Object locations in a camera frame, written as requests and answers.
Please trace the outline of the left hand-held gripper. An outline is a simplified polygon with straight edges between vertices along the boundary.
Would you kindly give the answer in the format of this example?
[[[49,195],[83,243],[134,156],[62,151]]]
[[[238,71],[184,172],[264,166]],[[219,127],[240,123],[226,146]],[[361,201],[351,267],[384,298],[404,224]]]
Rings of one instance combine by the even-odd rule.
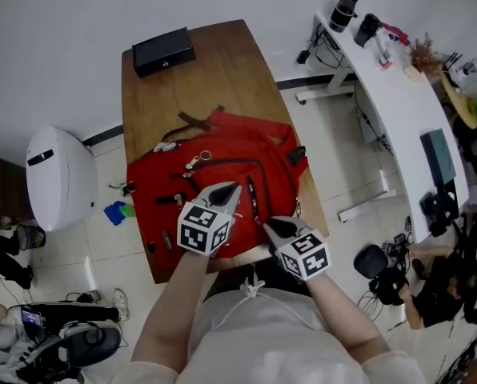
[[[207,257],[215,256],[229,238],[241,193],[238,182],[220,182],[203,189],[178,216],[177,245]]]

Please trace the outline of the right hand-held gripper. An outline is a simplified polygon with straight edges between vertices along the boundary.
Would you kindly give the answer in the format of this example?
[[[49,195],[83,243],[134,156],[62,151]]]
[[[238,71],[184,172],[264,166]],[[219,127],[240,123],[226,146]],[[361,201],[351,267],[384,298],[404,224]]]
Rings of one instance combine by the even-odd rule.
[[[269,252],[276,253],[282,268],[297,279],[306,282],[331,267],[324,237],[301,218],[274,216],[263,223],[263,229],[270,240]]]

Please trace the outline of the red backpack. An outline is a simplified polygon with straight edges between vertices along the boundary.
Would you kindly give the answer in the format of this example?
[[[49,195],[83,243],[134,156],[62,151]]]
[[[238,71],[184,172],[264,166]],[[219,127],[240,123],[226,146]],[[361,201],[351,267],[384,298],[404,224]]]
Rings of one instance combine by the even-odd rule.
[[[222,106],[206,120],[179,117],[201,133],[173,142],[165,134],[127,167],[126,177],[143,241],[165,270],[182,256],[175,241],[179,212],[205,187],[237,182],[243,188],[230,239],[217,253],[233,258],[267,240],[262,224],[268,218],[298,210],[299,177],[308,167],[289,124],[229,114]]]

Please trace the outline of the person's left forearm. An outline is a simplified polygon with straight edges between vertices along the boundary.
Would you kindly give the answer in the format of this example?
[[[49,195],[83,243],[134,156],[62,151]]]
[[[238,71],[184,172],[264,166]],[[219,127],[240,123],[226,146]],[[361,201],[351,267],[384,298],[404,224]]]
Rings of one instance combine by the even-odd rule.
[[[146,318],[133,362],[155,363],[182,372],[208,262],[207,256],[193,252],[182,256]]]

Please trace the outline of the person's right forearm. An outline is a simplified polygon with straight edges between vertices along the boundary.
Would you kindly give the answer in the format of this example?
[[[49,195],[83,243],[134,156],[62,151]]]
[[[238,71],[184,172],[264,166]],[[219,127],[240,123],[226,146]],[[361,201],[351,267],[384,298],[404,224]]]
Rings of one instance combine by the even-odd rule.
[[[306,281],[329,331],[359,364],[391,351],[371,318],[325,274]]]

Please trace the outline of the black round case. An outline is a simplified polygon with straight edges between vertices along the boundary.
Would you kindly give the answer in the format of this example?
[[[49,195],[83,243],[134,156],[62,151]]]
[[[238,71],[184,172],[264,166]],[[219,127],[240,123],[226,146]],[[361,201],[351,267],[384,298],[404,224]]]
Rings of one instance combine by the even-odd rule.
[[[357,253],[353,266],[364,278],[372,280],[388,267],[388,257],[379,246],[370,244]]]

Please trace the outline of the blue and green cloth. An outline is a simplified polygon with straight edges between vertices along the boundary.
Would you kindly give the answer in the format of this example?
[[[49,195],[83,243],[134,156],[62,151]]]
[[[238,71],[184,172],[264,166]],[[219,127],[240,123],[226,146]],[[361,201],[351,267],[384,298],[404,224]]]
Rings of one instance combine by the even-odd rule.
[[[135,218],[134,206],[130,203],[116,201],[107,206],[103,213],[114,226],[120,225],[126,218]]]

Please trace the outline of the person's white shirt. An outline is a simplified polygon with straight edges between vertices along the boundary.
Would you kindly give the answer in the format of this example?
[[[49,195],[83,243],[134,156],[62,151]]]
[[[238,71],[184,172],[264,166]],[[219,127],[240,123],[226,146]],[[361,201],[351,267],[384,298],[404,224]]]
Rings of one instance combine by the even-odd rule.
[[[400,351],[357,363],[312,297],[255,280],[201,305],[182,372],[131,360],[112,384],[425,384],[425,378]]]

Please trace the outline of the black device on desk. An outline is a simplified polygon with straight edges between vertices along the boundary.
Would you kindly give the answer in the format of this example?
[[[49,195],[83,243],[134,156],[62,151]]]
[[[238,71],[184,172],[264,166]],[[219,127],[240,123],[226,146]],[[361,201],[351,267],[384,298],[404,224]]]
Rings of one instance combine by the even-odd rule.
[[[456,195],[452,191],[427,193],[419,204],[433,237],[443,235],[459,216]]]

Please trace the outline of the black box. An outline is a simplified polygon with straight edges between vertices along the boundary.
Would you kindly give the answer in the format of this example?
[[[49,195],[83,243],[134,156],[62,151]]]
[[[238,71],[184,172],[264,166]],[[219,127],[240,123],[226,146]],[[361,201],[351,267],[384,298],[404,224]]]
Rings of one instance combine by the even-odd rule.
[[[135,73],[144,78],[196,59],[188,29],[174,30],[132,46]]]

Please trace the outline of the white smart toilet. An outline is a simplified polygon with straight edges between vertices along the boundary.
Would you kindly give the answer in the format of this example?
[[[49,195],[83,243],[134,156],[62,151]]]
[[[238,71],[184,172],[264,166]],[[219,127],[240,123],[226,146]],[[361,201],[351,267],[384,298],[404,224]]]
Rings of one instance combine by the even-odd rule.
[[[36,222],[51,232],[92,215],[98,199],[94,155],[72,134],[41,128],[26,153],[26,182]]]

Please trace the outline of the dark teal box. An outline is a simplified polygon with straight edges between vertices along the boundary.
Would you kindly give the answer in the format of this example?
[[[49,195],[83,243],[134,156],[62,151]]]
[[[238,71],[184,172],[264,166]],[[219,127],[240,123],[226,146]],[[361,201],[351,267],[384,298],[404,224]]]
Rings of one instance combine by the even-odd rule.
[[[427,163],[436,187],[444,186],[455,178],[455,166],[442,129],[420,136]]]

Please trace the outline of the white curved desk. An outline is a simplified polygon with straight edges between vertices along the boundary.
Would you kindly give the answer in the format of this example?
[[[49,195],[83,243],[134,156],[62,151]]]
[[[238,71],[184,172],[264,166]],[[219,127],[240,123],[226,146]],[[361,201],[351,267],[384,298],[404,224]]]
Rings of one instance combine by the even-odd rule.
[[[443,108],[425,76],[413,81],[399,66],[383,69],[375,44],[362,48],[355,43],[353,33],[358,20],[352,20],[343,32],[337,33],[330,28],[325,14],[318,12],[315,17],[349,62],[384,129],[410,207],[412,235],[416,242],[422,242],[430,231],[420,202],[435,188],[420,140],[423,134],[443,132],[455,168],[457,203],[463,206],[468,199],[463,163]]]

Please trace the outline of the mesh waste bin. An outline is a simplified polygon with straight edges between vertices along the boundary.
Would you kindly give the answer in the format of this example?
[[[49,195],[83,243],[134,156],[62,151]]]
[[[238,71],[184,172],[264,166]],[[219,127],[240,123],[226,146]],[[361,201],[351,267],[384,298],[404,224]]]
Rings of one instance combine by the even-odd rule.
[[[18,224],[15,233],[22,251],[38,249],[46,244],[46,233],[40,227]]]

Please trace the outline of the clear bottle red label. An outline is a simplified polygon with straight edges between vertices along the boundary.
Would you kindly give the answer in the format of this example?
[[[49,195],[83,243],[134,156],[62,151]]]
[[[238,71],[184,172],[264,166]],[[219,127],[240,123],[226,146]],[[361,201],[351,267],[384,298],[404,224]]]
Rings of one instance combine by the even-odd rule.
[[[375,43],[379,48],[379,65],[383,69],[388,69],[392,65],[391,53],[388,48],[389,38],[381,31],[377,30],[375,34]]]

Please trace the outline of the straw hat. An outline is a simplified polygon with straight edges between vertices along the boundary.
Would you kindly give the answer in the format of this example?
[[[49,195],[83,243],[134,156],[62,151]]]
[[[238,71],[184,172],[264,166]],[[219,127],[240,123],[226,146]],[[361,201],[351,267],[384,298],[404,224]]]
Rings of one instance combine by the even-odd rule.
[[[447,73],[443,70],[440,71],[440,79],[450,103],[455,109],[456,114],[462,119],[463,123],[469,129],[476,129],[477,114],[470,108],[467,97],[453,87],[449,81]]]

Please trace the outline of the black slim bottle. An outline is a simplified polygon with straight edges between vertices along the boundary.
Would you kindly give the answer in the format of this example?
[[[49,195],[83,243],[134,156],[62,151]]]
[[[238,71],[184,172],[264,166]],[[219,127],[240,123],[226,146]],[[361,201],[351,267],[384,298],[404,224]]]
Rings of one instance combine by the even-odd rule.
[[[372,13],[367,13],[359,25],[358,31],[354,37],[355,43],[364,48],[367,42],[375,36],[382,25],[382,22],[377,16]]]

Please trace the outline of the black tumbler with lid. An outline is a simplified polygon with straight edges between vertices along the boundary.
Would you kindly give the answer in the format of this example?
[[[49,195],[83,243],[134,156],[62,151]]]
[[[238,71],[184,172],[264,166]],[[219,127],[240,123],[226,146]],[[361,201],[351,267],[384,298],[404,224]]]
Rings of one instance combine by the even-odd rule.
[[[356,18],[355,6],[358,0],[337,0],[329,19],[329,26],[337,33],[342,33],[352,18]]]

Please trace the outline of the dark brown cabinet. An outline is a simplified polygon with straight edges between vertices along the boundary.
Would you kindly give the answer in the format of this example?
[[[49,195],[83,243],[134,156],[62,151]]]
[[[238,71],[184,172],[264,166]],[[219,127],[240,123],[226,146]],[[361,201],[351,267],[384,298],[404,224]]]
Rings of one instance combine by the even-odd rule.
[[[0,217],[34,219],[26,184],[26,169],[0,159]]]

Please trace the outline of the dried flowers in white pot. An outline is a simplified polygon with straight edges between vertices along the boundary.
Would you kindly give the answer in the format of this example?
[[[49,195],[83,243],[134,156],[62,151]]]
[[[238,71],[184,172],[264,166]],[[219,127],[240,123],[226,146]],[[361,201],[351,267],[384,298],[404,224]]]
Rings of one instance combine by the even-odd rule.
[[[411,80],[417,81],[422,76],[438,77],[441,68],[442,63],[434,50],[433,40],[428,32],[424,34],[423,39],[417,38],[410,44],[404,72]]]

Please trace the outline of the phone with lit screen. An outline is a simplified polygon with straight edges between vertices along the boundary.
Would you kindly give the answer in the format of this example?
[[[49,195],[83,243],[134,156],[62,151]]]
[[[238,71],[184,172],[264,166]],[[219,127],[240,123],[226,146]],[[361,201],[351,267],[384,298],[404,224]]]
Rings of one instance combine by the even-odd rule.
[[[21,316],[22,316],[22,324],[24,325],[25,328],[29,328],[33,330],[41,330],[43,328],[42,316],[39,311],[32,310],[29,307],[22,306]]]

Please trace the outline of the pink packet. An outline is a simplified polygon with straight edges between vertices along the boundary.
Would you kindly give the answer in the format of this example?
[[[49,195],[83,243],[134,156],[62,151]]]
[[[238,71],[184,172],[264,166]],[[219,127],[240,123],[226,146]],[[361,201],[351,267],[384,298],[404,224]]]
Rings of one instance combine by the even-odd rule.
[[[399,42],[404,46],[409,46],[411,44],[408,35],[401,31],[398,27],[391,26],[385,22],[382,23],[382,26],[387,32],[387,35],[391,41]]]

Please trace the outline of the black router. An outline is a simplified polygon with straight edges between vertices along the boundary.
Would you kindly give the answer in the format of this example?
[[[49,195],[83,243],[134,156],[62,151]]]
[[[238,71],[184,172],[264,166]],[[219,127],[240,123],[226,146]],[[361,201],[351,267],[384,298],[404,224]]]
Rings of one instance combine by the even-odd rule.
[[[452,68],[458,60],[462,58],[462,54],[459,52],[454,51],[451,55],[447,57],[447,59],[442,64],[442,71],[448,72],[450,68]]]

